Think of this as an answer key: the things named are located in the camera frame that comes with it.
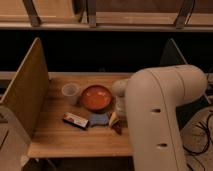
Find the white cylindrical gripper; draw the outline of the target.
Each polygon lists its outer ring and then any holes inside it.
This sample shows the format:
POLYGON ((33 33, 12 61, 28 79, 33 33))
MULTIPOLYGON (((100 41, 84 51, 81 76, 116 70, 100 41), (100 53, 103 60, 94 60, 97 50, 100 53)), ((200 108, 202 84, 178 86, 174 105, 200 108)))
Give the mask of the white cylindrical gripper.
POLYGON ((109 126, 112 127, 115 123, 119 121, 119 117, 124 117, 126 115, 125 108, 125 98, 124 97, 115 97, 115 112, 111 114, 109 119, 109 126))

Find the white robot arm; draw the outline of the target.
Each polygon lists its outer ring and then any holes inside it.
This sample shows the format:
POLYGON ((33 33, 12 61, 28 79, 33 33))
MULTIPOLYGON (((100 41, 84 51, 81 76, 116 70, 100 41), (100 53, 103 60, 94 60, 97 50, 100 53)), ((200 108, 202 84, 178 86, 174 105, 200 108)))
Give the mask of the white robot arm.
POLYGON ((187 171, 176 108, 206 88, 204 72, 193 65, 142 69, 113 83, 125 102, 116 112, 127 118, 135 171, 187 171))

